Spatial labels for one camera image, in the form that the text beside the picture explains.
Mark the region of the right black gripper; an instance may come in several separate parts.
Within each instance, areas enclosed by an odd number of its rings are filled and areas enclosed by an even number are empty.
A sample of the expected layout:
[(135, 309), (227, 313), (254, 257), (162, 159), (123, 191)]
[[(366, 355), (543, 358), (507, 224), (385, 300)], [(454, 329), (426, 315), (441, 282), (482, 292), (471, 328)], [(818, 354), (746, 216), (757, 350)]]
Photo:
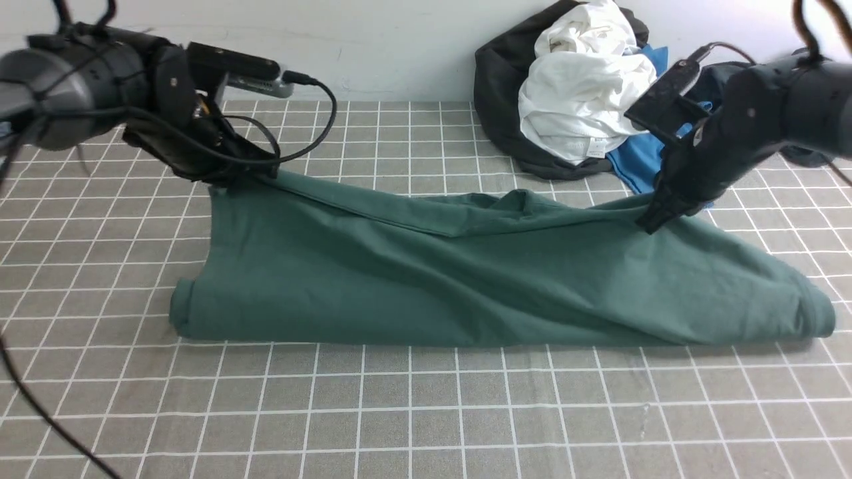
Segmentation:
[(647, 210), (636, 224), (653, 234), (694, 216), (783, 145), (780, 113), (787, 90), (779, 74), (750, 67), (728, 79), (722, 105), (679, 139), (663, 160)]

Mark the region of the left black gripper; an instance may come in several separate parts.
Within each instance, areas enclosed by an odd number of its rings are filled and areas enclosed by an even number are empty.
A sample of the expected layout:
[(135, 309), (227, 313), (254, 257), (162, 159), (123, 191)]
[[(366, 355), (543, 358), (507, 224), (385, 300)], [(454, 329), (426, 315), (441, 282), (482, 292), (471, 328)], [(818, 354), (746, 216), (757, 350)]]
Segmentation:
[(130, 118), (124, 141), (192, 182), (232, 183), (241, 176), (274, 178), (280, 151), (259, 148), (234, 130), (191, 77), (186, 47), (159, 45), (145, 58), (150, 117)]

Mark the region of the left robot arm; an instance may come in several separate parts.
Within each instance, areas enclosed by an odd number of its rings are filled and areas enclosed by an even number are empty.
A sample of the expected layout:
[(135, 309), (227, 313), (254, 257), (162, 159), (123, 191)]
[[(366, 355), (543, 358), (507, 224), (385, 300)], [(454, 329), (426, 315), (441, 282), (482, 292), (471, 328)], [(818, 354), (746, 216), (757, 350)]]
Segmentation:
[(85, 23), (30, 36), (2, 57), (2, 174), (25, 145), (58, 152), (122, 126), (128, 145), (189, 181), (273, 175), (279, 150), (238, 136), (219, 104), (228, 87), (286, 99), (285, 71), (253, 55)]

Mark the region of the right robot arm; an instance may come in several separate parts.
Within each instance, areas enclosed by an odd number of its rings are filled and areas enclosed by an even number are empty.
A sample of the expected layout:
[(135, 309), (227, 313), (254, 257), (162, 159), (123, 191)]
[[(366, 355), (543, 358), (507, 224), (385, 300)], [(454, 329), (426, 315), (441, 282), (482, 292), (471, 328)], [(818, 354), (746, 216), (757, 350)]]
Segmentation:
[(782, 146), (850, 156), (850, 66), (807, 55), (732, 75), (715, 112), (684, 98), (702, 52), (665, 72), (626, 111), (663, 143), (648, 209), (637, 220), (652, 234), (717, 200)]

